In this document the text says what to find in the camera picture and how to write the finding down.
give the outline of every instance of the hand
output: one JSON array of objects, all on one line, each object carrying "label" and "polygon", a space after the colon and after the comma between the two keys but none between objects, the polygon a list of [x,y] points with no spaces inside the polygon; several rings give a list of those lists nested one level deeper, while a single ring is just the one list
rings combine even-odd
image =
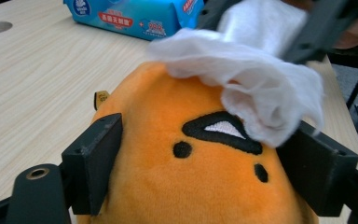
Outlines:
[{"label": "hand", "polygon": [[[313,6],[312,0],[282,0],[284,3],[310,11]],[[358,20],[345,31],[338,42],[335,44],[336,49],[350,49],[358,46]]]}]

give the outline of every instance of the orange plush toy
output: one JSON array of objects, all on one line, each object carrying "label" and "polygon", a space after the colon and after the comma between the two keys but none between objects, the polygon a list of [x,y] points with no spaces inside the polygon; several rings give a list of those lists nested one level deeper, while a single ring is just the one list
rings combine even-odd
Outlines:
[{"label": "orange plush toy", "polygon": [[100,215],[79,223],[317,223],[274,148],[251,140],[220,87],[143,63],[99,107],[123,136]]}]

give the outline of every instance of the blue tissue package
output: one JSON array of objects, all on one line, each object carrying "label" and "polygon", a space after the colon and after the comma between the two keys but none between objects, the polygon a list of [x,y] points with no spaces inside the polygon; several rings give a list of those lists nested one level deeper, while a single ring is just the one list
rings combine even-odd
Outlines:
[{"label": "blue tissue package", "polygon": [[74,21],[146,40],[195,28],[203,0],[63,0]]}]

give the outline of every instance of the wooden table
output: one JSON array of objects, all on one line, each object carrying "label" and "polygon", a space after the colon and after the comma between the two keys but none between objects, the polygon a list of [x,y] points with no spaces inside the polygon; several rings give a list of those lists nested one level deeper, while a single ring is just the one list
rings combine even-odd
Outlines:
[{"label": "wooden table", "polygon": [[[15,177],[61,153],[90,125],[93,94],[113,90],[145,61],[148,42],[75,23],[61,0],[0,5],[0,200]],[[312,63],[324,77],[324,133],[358,154],[358,137],[329,62]],[[321,218],[322,223],[343,223]]]}]

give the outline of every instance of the plush toy eye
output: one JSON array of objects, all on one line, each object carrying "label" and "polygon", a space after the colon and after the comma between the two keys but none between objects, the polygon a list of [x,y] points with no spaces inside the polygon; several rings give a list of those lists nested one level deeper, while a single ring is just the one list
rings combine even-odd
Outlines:
[{"label": "plush toy eye", "polygon": [[221,143],[241,151],[259,155],[260,143],[252,140],[241,121],[226,111],[215,112],[187,122],[182,132],[203,141]]},{"label": "plush toy eye", "polygon": [[263,183],[269,182],[269,173],[267,173],[264,166],[260,163],[255,165],[255,175],[261,182]]},{"label": "plush toy eye", "polygon": [[184,159],[190,156],[193,147],[187,142],[179,142],[173,146],[173,155],[176,158]]}]

